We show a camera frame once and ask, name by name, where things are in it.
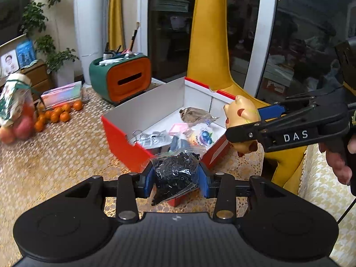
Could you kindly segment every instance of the framed photo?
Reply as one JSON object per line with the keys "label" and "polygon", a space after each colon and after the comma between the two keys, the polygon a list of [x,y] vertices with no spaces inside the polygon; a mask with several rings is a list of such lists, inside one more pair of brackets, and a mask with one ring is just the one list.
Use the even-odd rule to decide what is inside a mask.
{"label": "framed photo", "polygon": [[8,76],[9,74],[19,70],[16,50],[11,50],[1,56],[0,62],[2,68],[1,76]]}

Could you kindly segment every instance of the metal screw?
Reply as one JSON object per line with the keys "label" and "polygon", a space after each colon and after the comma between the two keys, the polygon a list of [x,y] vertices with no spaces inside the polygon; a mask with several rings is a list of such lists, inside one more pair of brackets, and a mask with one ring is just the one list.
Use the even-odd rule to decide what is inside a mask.
{"label": "metal screw", "polygon": [[119,218],[122,220],[131,220],[134,217],[136,217],[136,214],[133,211],[122,211],[119,213]]}
{"label": "metal screw", "polygon": [[216,216],[219,219],[231,219],[234,216],[234,213],[228,210],[221,210],[216,213]]}

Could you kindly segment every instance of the television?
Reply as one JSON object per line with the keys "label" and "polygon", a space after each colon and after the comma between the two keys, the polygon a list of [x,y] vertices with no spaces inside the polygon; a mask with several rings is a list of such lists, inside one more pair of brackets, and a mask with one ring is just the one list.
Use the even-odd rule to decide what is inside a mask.
{"label": "television", "polygon": [[22,35],[22,14],[30,0],[0,0],[0,46]]}

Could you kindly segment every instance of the finger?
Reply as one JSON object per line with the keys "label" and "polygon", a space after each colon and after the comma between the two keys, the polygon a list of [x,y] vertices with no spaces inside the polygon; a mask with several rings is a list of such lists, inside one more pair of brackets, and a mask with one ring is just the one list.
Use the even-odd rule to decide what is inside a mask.
{"label": "finger", "polygon": [[326,162],[332,168],[341,169],[345,165],[345,161],[341,158],[341,155],[339,153],[333,153],[327,150],[325,157]]}
{"label": "finger", "polygon": [[352,171],[348,166],[343,166],[341,169],[333,169],[333,171],[340,183],[343,185],[350,183]]}
{"label": "finger", "polygon": [[325,143],[319,142],[319,150],[321,153],[325,152],[328,148],[326,147]]}
{"label": "finger", "polygon": [[351,137],[350,142],[348,143],[348,151],[352,154],[356,153],[356,134]]}

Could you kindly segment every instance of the gray ribbed surface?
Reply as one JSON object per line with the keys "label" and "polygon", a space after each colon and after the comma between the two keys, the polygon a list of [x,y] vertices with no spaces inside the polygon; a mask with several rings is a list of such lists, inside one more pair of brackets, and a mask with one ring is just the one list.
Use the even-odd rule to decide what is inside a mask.
{"label": "gray ribbed surface", "polygon": [[141,222],[119,227],[105,248],[85,259],[71,263],[48,264],[25,258],[16,265],[16,267],[49,266],[336,267],[337,265],[329,258],[309,263],[286,263],[267,258],[248,246],[234,226],[215,223],[207,213],[147,213]]}

